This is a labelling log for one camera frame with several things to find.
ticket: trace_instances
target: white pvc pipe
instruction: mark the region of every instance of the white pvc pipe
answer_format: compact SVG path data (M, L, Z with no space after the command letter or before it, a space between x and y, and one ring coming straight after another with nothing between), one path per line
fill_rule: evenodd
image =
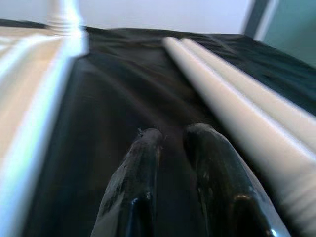
M190 39L182 43L316 154L316 118Z
M252 158L303 236L316 236L316 155L178 40L163 44L181 71Z

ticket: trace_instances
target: corrugated white tube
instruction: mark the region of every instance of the corrugated white tube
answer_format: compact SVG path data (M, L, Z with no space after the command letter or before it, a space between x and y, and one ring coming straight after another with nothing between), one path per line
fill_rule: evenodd
M316 154L316 118L190 39L181 42Z
M168 53L274 189L303 236L316 236L316 155L221 78L184 45L164 38Z

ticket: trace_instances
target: black plastic sheet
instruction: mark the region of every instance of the black plastic sheet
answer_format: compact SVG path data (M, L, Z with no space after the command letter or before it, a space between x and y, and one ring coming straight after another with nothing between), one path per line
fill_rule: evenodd
M245 36L88 31L90 54L72 69L24 236L90 236L111 174L135 134L149 127L164 136L157 235L205 236L196 175L183 150L182 132L186 125L203 122L229 136L164 51L164 36L196 40L315 114L316 71Z

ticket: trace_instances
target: teal wall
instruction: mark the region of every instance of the teal wall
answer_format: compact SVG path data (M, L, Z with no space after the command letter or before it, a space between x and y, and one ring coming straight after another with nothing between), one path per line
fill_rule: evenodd
M264 43L316 68L316 0L279 0Z

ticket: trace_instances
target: wrinkled plastic sheet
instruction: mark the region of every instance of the wrinkled plastic sheet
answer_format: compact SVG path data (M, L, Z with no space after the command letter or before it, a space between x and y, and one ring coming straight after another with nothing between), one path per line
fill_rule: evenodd
M164 136L157 235L205 236L196 175L183 150L183 128L203 122L230 137L163 49L165 36L196 40L316 114L316 70L248 37L142 29L88 31L90 54L76 60L72 69L25 236L89 236L111 174L135 135L150 127Z

